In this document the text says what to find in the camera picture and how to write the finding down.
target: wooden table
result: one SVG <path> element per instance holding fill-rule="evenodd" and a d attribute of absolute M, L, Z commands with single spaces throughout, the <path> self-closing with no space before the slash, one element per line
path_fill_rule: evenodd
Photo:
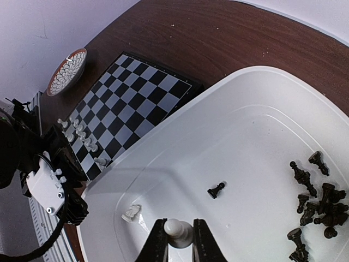
<path fill-rule="evenodd" d="M 349 48 L 293 20 L 237 2 L 142 0 L 86 49 L 85 72 L 76 86 L 52 98 L 41 97 L 44 128 L 57 118 L 66 119 L 122 51 L 184 72 L 206 88 L 244 67 L 281 68 L 349 114 Z M 82 262 L 76 230 L 66 229 Z"/>

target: black cable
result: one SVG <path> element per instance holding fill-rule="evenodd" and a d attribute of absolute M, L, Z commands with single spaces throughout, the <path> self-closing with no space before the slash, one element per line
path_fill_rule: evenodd
<path fill-rule="evenodd" d="M 36 154 L 36 155 L 42 158 L 49 165 L 49 167 L 52 168 L 52 163 L 47 157 L 45 157 L 43 154 Z M 33 259 L 42 257 L 53 246 L 53 244 L 56 242 L 59 235 L 61 234 L 63 225 L 67 219 L 67 213 L 68 213 L 68 200 L 69 200 L 68 189 L 64 183 L 62 184 L 62 187 L 64 191 L 63 212 L 60 220 L 57 223 L 56 228 L 54 229 L 49 239 L 41 247 L 37 248 L 36 250 L 26 255 L 21 255 L 18 257 L 10 257 L 8 255 L 0 254 L 0 262 L 29 262 Z"/>

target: patterned bowl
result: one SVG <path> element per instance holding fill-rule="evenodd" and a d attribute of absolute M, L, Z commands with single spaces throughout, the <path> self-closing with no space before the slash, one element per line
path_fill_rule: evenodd
<path fill-rule="evenodd" d="M 86 63 L 87 50 L 81 48 L 71 53 L 53 74 L 46 93 L 53 97 L 71 88 L 81 77 Z"/>

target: chessboard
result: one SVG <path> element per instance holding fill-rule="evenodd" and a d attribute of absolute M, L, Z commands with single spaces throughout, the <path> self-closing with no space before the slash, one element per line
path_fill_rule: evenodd
<path fill-rule="evenodd" d="M 103 170 L 94 158 L 112 163 L 161 121 L 203 91 L 203 86 L 172 70 L 129 53 L 122 53 L 70 115 L 79 120 L 87 138 L 98 146 L 92 152 L 71 123 L 66 135 L 88 180 Z"/>

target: white tub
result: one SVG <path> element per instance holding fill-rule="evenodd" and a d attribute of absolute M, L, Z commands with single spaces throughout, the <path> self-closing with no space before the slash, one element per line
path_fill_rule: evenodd
<path fill-rule="evenodd" d="M 290 261 L 286 237 L 299 227 L 297 195 L 307 193 L 289 164 L 321 185 L 348 190 L 349 120 L 326 97 L 271 67 L 239 70 L 151 130 L 85 190 L 90 214 L 78 227 L 86 262 L 134 261 L 158 218 L 205 219 L 228 261 Z M 323 153 L 330 176 L 308 162 Z M 225 181 L 213 200 L 207 189 Z M 132 223 L 121 219 L 142 205 Z M 309 261 L 348 261 L 349 222 L 325 239 L 302 227 Z M 171 262 L 191 248 L 170 248 Z"/>

